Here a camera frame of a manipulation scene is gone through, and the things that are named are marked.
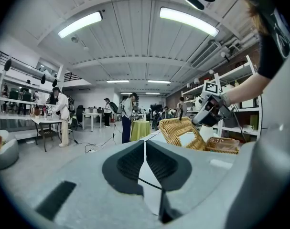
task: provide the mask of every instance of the white shirt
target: white shirt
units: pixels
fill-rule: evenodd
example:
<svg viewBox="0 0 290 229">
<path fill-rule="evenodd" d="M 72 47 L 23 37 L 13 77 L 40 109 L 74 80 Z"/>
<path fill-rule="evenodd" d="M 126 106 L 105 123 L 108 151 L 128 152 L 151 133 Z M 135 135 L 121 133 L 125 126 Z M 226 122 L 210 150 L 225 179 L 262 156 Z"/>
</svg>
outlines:
<svg viewBox="0 0 290 229">
<path fill-rule="evenodd" d="M 104 112 L 105 112 L 106 114 L 111 113 L 110 103 L 107 103 L 107 104 L 106 104 L 106 108 L 104 109 Z"/>
<path fill-rule="evenodd" d="M 127 118 L 131 118 L 132 116 L 132 100 L 131 98 L 127 98 L 124 103 L 123 103 L 123 110 L 122 110 L 122 113 L 121 113 L 121 116 L 125 116 Z"/>
<path fill-rule="evenodd" d="M 177 110 L 179 110 L 178 113 L 177 113 L 178 117 L 180 117 L 180 114 L 181 114 L 180 105 L 181 105 L 181 107 L 183 109 L 182 117 L 184 117 L 184 116 L 186 116 L 186 113 L 187 113 L 187 105 L 185 103 L 181 102 L 181 101 L 178 102 L 178 104 L 177 104 Z"/>
<path fill-rule="evenodd" d="M 68 110 L 68 98 L 63 93 L 59 93 L 58 102 L 52 107 L 54 113 L 60 111 L 61 119 L 68 120 L 69 110 Z"/>
</svg>

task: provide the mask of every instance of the backpack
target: backpack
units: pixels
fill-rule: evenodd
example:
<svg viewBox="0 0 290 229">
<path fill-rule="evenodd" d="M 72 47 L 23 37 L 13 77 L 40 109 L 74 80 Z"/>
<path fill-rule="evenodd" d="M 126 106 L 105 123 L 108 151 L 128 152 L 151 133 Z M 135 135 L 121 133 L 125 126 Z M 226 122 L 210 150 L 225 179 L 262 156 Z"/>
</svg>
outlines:
<svg viewBox="0 0 290 229">
<path fill-rule="evenodd" d="M 124 112 L 124 104 L 125 100 L 121 101 L 121 103 L 119 103 L 118 109 L 117 109 L 117 114 L 121 114 L 122 112 Z"/>
<path fill-rule="evenodd" d="M 109 105 L 110 105 L 110 109 L 111 109 L 111 111 L 113 111 L 113 112 L 116 113 L 116 114 L 119 113 L 119 112 L 118 112 L 118 109 L 119 109 L 119 108 L 117 107 L 117 105 L 116 105 L 115 103 L 110 102 Z"/>
</svg>

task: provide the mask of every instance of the air vent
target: air vent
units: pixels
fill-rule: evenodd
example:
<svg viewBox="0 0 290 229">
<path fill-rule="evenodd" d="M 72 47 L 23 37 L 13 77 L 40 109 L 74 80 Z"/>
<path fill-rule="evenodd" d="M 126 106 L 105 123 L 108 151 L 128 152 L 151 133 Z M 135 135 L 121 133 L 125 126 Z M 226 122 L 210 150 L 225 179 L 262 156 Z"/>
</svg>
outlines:
<svg viewBox="0 0 290 229">
<path fill-rule="evenodd" d="M 210 59 L 210 57 L 212 57 L 212 55 L 214 55 L 220 47 L 221 45 L 219 43 L 213 42 L 211 45 L 202 50 L 202 52 L 192 61 L 192 67 L 200 67 L 200 65 Z"/>
</svg>

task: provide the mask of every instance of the cable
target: cable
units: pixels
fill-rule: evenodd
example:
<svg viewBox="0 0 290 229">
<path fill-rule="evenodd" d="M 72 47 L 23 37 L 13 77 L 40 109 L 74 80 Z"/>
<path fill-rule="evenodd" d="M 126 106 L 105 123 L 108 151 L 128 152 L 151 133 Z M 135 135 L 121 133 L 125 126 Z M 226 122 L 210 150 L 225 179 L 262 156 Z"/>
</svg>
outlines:
<svg viewBox="0 0 290 229">
<path fill-rule="evenodd" d="M 237 106 L 236 106 L 235 104 L 234 104 L 234 108 L 237 110 L 237 112 L 239 112 L 239 109 L 237 108 Z M 235 117 L 235 119 L 236 119 L 236 121 L 237 121 L 238 126 L 240 127 L 240 133 L 241 133 L 241 135 L 242 135 L 242 137 L 243 137 L 245 143 L 247 143 L 246 138 L 245 138 L 245 135 L 243 134 L 243 127 L 240 125 L 240 123 L 239 123 L 239 121 L 238 121 L 238 119 L 237 119 L 237 116 L 236 116 L 236 114 L 235 114 L 234 111 L 233 111 L 233 114 L 234 114 L 234 117 Z"/>
</svg>

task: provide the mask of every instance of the table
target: table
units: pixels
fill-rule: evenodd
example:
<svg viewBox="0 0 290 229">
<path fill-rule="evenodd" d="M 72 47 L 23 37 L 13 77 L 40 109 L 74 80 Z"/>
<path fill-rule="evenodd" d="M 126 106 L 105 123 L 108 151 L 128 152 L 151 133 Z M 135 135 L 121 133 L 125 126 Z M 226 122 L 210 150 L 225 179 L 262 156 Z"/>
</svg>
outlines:
<svg viewBox="0 0 290 229">
<path fill-rule="evenodd" d="M 91 116 L 91 131 L 93 131 L 93 116 L 95 115 L 99 115 L 100 116 L 100 128 L 101 128 L 101 120 L 102 120 L 102 114 L 99 114 L 99 113 L 82 113 L 82 129 L 84 130 L 84 126 L 85 126 L 85 123 L 84 123 L 84 117 L 86 115 L 90 115 Z"/>
<path fill-rule="evenodd" d="M 36 128 L 36 144 L 38 145 L 38 136 L 39 134 L 43 137 L 43 141 L 44 141 L 44 150 L 46 151 L 46 137 L 51 137 L 51 140 L 53 139 L 54 134 L 57 134 L 60 141 L 61 138 L 58 134 L 58 130 L 59 130 L 59 124 L 62 122 L 62 120 L 57 116 L 57 117 L 51 117 L 48 116 L 47 120 L 44 119 L 44 116 L 37 116 L 37 117 L 31 117 L 31 120 L 35 123 L 35 128 Z M 54 131 L 51 129 L 51 125 L 52 124 L 58 124 L 57 126 L 57 130 Z M 44 130 L 43 125 L 49 125 L 49 129 L 48 130 Z"/>
<path fill-rule="evenodd" d="M 137 141 L 150 134 L 150 122 L 144 120 L 135 120 L 132 122 L 132 131 L 130 141 Z"/>
</svg>

